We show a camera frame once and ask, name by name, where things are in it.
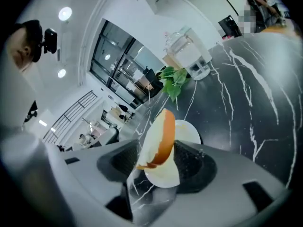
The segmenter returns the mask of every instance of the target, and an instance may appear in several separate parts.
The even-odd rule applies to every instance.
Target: green plant
[[[160,78],[165,80],[162,91],[168,93],[173,102],[181,93],[181,87],[189,80],[186,76],[187,71],[184,68],[176,70],[168,66],[161,71]]]

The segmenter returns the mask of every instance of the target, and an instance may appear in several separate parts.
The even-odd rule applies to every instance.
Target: person's hand
[[[278,16],[278,13],[277,13],[277,11],[275,10],[275,8],[273,8],[272,6],[269,6],[268,9],[269,9],[269,11],[270,11],[273,15]]]

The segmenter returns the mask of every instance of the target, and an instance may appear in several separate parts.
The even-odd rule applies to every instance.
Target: person's arm
[[[277,14],[277,11],[272,6],[269,6],[266,1],[264,0],[256,0],[256,1],[267,7],[270,10],[270,12],[272,12],[273,14]]]

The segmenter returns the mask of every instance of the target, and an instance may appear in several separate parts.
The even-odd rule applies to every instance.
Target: white ceiling
[[[58,47],[66,62],[57,61],[57,54],[43,54],[25,73],[25,77],[37,93],[38,108],[45,109],[78,83],[78,57],[87,21],[98,0],[32,0],[19,18],[19,22],[40,20],[43,30],[52,28],[58,33]],[[72,16],[68,23],[58,19],[61,8],[71,7]],[[57,77],[60,69],[67,73],[62,79]]]

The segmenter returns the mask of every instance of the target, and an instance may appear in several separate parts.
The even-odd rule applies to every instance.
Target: railing
[[[61,115],[61,117],[52,125],[51,129],[43,137],[43,142],[54,144],[71,124],[73,120],[80,115],[80,113],[89,107],[98,97],[93,91],[88,92],[76,103],[74,103],[68,110]]]

